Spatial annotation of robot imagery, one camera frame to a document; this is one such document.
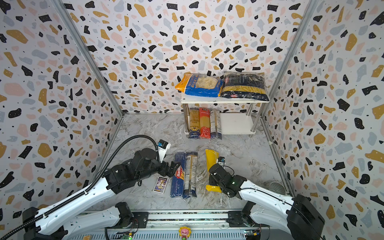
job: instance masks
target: red spaghetti package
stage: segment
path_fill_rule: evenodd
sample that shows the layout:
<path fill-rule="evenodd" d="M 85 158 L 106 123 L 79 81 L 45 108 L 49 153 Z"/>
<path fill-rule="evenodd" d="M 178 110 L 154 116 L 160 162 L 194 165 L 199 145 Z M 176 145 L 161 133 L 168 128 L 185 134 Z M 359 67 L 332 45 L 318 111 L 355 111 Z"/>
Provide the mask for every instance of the red spaghetti package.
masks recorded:
<path fill-rule="evenodd" d="M 200 115 L 200 138 L 211 139 L 209 109 L 199 108 Z"/>

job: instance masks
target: lower shelf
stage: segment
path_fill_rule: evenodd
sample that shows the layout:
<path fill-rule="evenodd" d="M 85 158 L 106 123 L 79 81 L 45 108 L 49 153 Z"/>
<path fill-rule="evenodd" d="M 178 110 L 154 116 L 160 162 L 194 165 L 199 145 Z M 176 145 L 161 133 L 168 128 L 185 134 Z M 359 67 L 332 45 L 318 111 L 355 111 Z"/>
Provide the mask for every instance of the lower shelf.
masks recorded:
<path fill-rule="evenodd" d="M 247 116 L 245 113 L 220 113 L 220 120 L 221 132 L 224 135 L 255 134 L 255 132 L 251 132 L 253 126 L 252 117 Z"/>

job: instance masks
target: barilla spaghetti box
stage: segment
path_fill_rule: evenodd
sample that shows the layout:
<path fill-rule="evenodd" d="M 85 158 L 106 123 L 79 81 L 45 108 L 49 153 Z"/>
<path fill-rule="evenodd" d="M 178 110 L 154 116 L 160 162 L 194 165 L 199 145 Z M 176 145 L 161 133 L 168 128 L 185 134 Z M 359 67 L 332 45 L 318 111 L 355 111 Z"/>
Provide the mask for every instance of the barilla spaghetti box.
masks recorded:
<path fill-rule="evenodd" d="M 176 170 L 175 175 L 172 177 L 172 185 L 170 190 L 170 197 L 183 197 L 188 198 L 188 195 L 184 195 L 184 177 L 185 177 L 185 164 L 187 161 L 186 152 L 177 152 L 175 154 L 175 161 L 180 162 L 179 168 Z"/>

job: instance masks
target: white shelf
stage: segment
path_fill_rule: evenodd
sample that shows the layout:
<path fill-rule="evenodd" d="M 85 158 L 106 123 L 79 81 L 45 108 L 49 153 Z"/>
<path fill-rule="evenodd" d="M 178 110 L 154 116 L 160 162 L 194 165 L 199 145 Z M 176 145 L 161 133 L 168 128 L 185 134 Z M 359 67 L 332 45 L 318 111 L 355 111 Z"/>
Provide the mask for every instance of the white shelf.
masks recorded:
<path fill-rule="evenodd" d="M 245 113 L 220 113 L 220 120 L 223 135 L 255 134 L 255 132 L 251 132 L 253 126 L 252 117 L 247 116 Z"/>
<path fill-rule="evenodd" d="M 259 101 L 249 98 L 209 98 L 209 97 L 199 97 L 186 95 L 181 93 L 181 103 L 182 104 L 197 104 L 197 103 L 268 103 L 269 101 Z"/>

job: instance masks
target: patterned wall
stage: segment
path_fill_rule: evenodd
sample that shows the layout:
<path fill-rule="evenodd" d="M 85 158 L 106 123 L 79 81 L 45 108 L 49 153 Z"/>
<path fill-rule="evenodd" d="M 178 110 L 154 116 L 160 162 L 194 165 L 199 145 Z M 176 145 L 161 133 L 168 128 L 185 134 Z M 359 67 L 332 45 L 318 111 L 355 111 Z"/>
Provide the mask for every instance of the patterned wall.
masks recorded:
<path fill-rule="evenodd" d="M 92 180 L 118 115 L 51 2 L 0 1 L 0 235 Z"/>
<path fill-rule="evenodd" d="M 307 1 L 65 2 L 123 111 L 162 113 L 181 111 L 174 86 L 188 71 L 264 72 L 270 87 Z"/>
<path fill-rule="evenodd" d="M 319 1 L 266 116 L 326 239 L 384 239 L 383 1 Z"/>

